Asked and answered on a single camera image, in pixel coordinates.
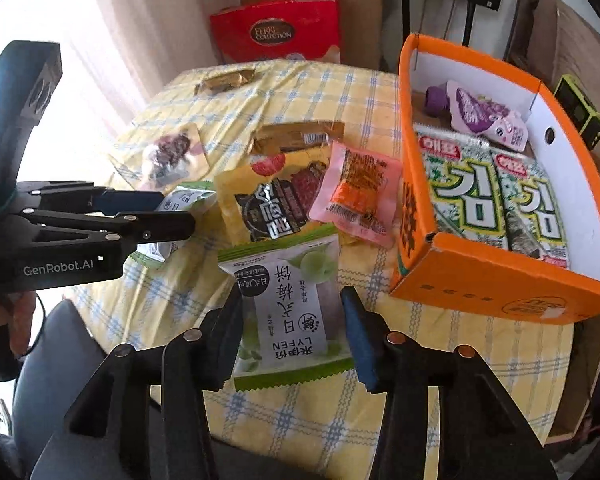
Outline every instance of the red box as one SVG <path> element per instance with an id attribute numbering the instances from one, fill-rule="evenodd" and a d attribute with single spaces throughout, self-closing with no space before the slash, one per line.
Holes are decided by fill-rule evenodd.
<path id="1" fill-rule="evenodd" d="M 226 63 L 265 59 L 340 62 L 338 0 L 277 0 L 210 17 Z"/>

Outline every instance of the human hand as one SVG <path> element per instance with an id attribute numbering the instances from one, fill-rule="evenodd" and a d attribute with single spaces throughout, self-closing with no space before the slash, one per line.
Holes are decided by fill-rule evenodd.
<path id="1" fill-rule="evenodd" d="M 36 309 L 36 293 L 24 292 L 13 302 L 13 312 L 0 304 L 0 326 L 9 326 L 9 344 L 17 357 L 23 355 L 29 347 L 31 338 L 31 321 Z"/>

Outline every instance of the white curtain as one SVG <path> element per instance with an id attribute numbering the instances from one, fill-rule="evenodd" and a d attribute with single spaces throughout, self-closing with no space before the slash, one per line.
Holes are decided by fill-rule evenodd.
<path id="1" fill-rule="evenodd" d="M 220 62 L 208 16 L 239 0 L 1 0 L 0 53 L 11 40 L 57 41 L 63 76 L 20 180 L 106 177 L 106 144 L 183 70 Z"/>

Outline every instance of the metal pin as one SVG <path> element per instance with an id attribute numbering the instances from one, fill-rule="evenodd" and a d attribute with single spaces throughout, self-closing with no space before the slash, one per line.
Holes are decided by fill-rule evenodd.
<path id="1" fill-rule="evenodd" d="M 386 335 L 386 340 L 392 345 L 401 345 L 407 341 L 407 336 L 402 332 L 389 332 Z"/>
<path id="2" fill-rule="evenodd" d="M 197 341 L 202 337 L 202 330 L 199 328 L 189 328 L 184 334 L 182 334 L 184 341 Z"/>
<path id="3" fill-rule="evenodd" d="M 475 357 L 475 348 L 469 345 L 460 345 L 458 347 L 458 353 L 465 359 L 471 359 Z"/>
<path id="4" fill-rule="evenodd" d="M 133 347 L 131 345 L 125 344 L 123 346 L 116 348 L 113 352 L 113 355 L 115 355 L 116 357 L 126 357 L 129 354 L 131 354 L 132 348 Z"/>

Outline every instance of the yellow plaid tablecloth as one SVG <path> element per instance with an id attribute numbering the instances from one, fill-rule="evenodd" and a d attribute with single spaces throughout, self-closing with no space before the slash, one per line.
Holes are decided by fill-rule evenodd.
<path id="1" fill-rule="evenodd" d="M 400 158 L 395 75 L 284 60 L 242 66 L 256 68 L 256 81 L 215 97 L 195 96 L 194 88 L 200 80 L 225 72 L 225 67 L 193 70 L 174 79 L 111 148 L 109 159 L 116 171 L 108 184 L 119 189 L 137 186 L 144 147 L 192 122 L 199 127 L 209 162 L 207 180 L 246 162 L 251 135 L 264 123 L 343 121 L 347 144 Z M 119 280 L 75 286 L 65 294 L 106 351 L 121 342 L 138 349 L 162 345 L 199 325 L 208 310 L 224 303 L 233 279 L 218 269 L 217 251 L 228 246 L 216 207 L 161 269 L 147 270 L 128 259 Z M 513 322 L 394 300 L 387 295 L 394 257 L 395 250 L 368 244 L 344 246 L 340 285 L 354 285 L 368 309 L 424 346 L 474 346 L 544 442 L 564 386 L 572 326 Z M 327 478 L 368 476 L 384 396 L 366 393 L 353 370 L 252 392 L 236 392 L 229 381 L 218 393 L 206 392 L 205 401 L 212 434 L 229 444 Z M 438 413 L 432 389 L 427 478 L 436 475 Z"/>

